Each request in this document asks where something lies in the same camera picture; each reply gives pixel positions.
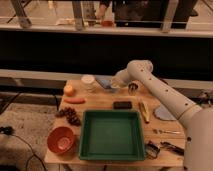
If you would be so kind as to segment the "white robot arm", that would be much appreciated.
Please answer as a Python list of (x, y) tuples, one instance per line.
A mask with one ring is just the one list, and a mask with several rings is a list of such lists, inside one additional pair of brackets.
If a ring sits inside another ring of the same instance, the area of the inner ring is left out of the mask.
[(114, 88), (141, 82), (185, 129), (183, 171), (213, 171), (213, 107), (202, 108), (152, 74), (149, 60), (132, 60), (111, 79)]

